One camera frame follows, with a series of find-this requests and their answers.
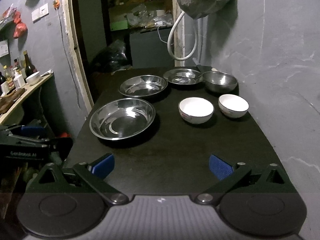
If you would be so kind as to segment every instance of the gray ribbed panel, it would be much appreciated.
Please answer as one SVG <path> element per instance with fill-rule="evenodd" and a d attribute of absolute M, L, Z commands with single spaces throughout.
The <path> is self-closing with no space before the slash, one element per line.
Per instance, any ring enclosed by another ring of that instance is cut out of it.
<path fill-rule="evenodd" d="M 72 240 L 254 240 L 224 224 L 211 206 L 188 196 L 136 196 L 114 206 L 93 230 Z M 298 240 L 296 236 L 283 240 Z M 38 240 L 28 236 L 25 240 Z"/>

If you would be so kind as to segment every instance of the dark tabletop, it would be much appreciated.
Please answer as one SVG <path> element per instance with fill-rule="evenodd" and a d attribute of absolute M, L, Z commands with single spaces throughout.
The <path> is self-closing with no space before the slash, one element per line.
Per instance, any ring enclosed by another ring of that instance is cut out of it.
<path fill-rule="evenodd" d="M 245 162 L 257 168 L 280 163 L 254 119 L 247 113 L 228 119 L 218 106 L 218 96 L 209 94 L 203 84 L 186 90 L 172 87 L 150 102 L 156 109 L 153 124 L 131 140 L 116 144 L 102 142 L 89 128 L 91 115 L 104 104 L 122 98 L 118 88 L 128 78 L 153 74 L 163 76 L 166 68 L 118 71 L 111 76 L 107 89 L 97 100 L 65 162 L 92 162 L 113 152 L 115 169 L 105 179 L 125 194 L 199 193 L 218 179 L 209 170 L 209 157 L 215 154 L 230 164 Z M 202 97 L 213 103 L 212 118 L 201 125 L 191 125 L 179 115 L 178 103 L 187 97 Z"/>

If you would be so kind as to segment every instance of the wall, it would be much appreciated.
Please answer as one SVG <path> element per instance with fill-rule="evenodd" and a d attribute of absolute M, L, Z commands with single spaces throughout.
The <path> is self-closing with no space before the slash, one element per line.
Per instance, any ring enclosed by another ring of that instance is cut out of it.
<path fill-rule="evenodd" d="M 0 35 L 9 40 L 10 55 L 0 58 L 0 63 L 12 65 L 16 57 L 23 56 L 23 51 L 28 50 L 29 57 L 38 71 L 44 73 L 51 68 L 54 71 L 54 78 L 42 86 L 41 94 L 46 117 L 56 134 L 66 131 L 75 138 L 84 123 L 87 112 L 81 94 L 79 95 L 80 108 L 77 105 L 76 89 L 64 53 L 59 16 L 52 6 L 53 1 L 0 0 L 1 12 L 14 3 L 17 10 L 21 12 L 22 21 L 28 27 L 28 33 L 19 39 L 12 38 L 15 29 L 13 23 L 1 31 Z M 46 3 L 49 6 L 49 14 L 33 23 L 31 12 Z M 68 59 L 72 64 L 68 52 L 68 37 L 65 33 L 62 6 L 59 14 Z"/>
<path fill-rule="evenodd" d="M 89 63 L 107 46 L 101 0 L 78 0 L 81 29 Z"/>
<path fill-rule="evenodd" d="M 307 204 L 300 232 L 307 240 L 320 239 L 319 8 L 320 0 L 233 0 L 201 22 L 200 63 L 239 80 L 240 95 Z M 186 53 L 192 24 L 186 17 Z"/>

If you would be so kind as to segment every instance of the metal screw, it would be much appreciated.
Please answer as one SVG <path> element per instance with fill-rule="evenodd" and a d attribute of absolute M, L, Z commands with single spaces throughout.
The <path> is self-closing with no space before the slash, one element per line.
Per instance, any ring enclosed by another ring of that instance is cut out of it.
<path fill-rule="evenodd" d="M 213 200 L 213 196 L 211 196 L 208 193 L 202 193 L 197 196 L 197 199 L 198 199 L 198 201 L 200 201 L 202 203 L 208 203 Z"/>
<path fill-rule="evenodd" d="M 114 203 L 124 203 L 127 200 L 127 196 L 122 193 L 115 193 L 111 196 L 111 201 Z"/>

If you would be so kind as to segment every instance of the red plastic bag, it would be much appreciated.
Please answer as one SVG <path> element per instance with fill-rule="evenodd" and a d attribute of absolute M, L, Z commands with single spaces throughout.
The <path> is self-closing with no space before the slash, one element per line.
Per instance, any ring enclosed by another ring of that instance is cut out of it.
<path fill-rule="evenodd" d="M 16 29 L 14 30 L 13 37 L 15 39 L 20 38 L 27 30 L 27 26 L 25 23 L 21 21 L 21 13 L 16 11 L 13 16 L 13 22 L 17 25 Z"/>

